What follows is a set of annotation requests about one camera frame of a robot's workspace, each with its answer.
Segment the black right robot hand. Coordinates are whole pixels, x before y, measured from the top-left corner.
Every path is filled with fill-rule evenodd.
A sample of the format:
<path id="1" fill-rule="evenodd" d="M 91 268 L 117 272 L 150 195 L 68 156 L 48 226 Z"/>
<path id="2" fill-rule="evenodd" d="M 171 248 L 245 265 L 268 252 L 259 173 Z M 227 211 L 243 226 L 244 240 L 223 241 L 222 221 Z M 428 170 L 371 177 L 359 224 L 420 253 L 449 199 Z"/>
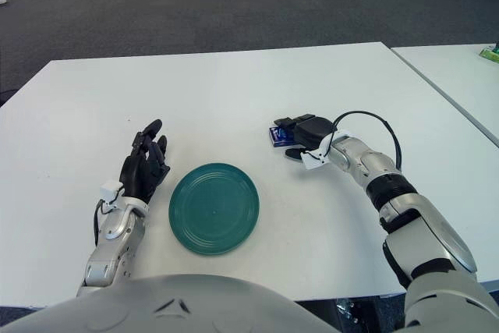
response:
<path id="1" fill-rule="evenodd" d="M 333 130 L 330 120 L 311 114 L 276 119 L 274 124 L 275 127 L 271 128 L 274 146 L 292 146 L 285 151 L 285 156 L 296 161 L 302 160 L 301 153 L 316 150 Z"/>

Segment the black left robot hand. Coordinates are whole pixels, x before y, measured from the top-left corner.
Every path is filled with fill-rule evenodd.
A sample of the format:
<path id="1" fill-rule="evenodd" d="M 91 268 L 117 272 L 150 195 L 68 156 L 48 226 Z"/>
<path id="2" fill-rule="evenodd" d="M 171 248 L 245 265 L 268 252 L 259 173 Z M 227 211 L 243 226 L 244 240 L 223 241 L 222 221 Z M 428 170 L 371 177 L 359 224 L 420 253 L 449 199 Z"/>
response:
<path id="1" fill-rule="evenodd" d="M 124 197 L 133 197 L 148 204 L 170 171 L 165 164 L 167 137 L 163 135 L 155 140 L 161 127 L 162 121 L 155 119 L 136 134 L 119 176 Z"/>

